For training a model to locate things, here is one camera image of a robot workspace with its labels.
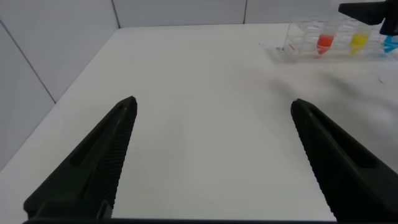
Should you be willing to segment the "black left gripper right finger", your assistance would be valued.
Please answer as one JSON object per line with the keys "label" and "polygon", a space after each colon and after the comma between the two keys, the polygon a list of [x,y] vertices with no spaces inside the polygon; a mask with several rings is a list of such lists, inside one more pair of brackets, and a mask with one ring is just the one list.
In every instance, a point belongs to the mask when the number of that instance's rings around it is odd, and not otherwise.
{"label": "black left gripper right finger", "polygon": [[336,220],[397,221],[397,173],[315,105],[297,99],[290,113]]}

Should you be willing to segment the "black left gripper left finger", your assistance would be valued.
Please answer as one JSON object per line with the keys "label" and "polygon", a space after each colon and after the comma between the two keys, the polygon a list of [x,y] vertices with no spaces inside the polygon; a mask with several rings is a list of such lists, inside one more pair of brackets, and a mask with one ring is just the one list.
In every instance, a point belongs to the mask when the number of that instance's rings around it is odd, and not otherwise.
{"label": "black left gripper left finger", "polygon": [[118,102],[24,202],[30,220],[110,217],[137,116],[137,101]]}

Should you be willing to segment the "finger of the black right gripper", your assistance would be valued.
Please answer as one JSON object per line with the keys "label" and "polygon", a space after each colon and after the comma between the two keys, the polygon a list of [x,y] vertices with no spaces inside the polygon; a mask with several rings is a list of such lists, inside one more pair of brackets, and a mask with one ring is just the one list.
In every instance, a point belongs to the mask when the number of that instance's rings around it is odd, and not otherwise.
{"label": "finger of the black right gripper", "polygon": [[387,2],[341,3],[338,12],[367,25],[378,25],[385,18]]}
{"label": "finger of the black right gripper", "polygon": [[382,35],[397,35],[397,0],[386,0],[385,4],[385,19],[379,33]]}

